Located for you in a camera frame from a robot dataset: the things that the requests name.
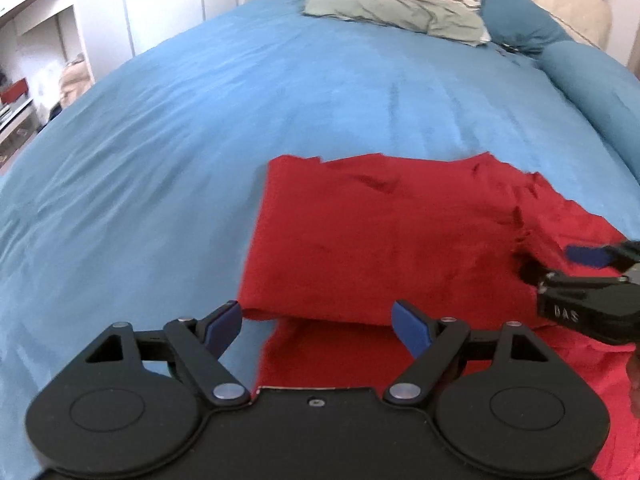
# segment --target red towel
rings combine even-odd
[[[526,255],[569,274],[602,274],[569,264],[562,250],[622,238],[540,174],[488,153],[457,162],[276,158],[239,295],[247,317],[280,318],[258,384],[383,390],[411,361],[389,327],[397,299],[475,329],[520,320],[607,404],[612,431],[596,473],[638,480],[640,425],[624,369],[632,348],[549,326],[517,275]]]

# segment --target blue duvet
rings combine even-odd
[[[640,186],[532,61],[254,0],[134,58],[0,182],[0,479],[38,472],[30,400],[108,324],[203,317],[238,290],[283,153],[484,151],[640,237]],[[247,384],[268,324],[225,362]]]

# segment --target bed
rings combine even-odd
[[[2,177],[1,480],[37,475],[26,407],[104,327],[156,329],[235,297],[278,155],[489,151],[640,237],[640,186],[617,139],[539,61],[304,16],[304,4],[252,0],[135,57]],[[248,387],[272,327],[245,322],[223,357]]]

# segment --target metal screw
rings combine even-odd
[[[394,399],[411,400],[420,395],[420,386],[411,383],[398,383],[389,388]]]
[[[220,400],[235,400],[244,395],[244,386],[236,383],[222,383],[213,388],[213,396]]]

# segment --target white wall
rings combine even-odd
[[[60,98],[58,82],[66,63],[55,18],[18,36],[17,43],[21,71],[27,78],[40,122],[44,124]]]
[[[607,53],[627,65],[640,27],[640,0],[606,0],[613,13]]]
[[[78,26],[73,7],[63,10],[58,14],[60,24],[60,36],[64,45],[66,60],[73,61],[82,52],[82,44],[78,35]]]
[[[0,66],[12,82],[20,81],[24,77],[20,66],[18,34],[15,30],[14,20],[0,28]]]

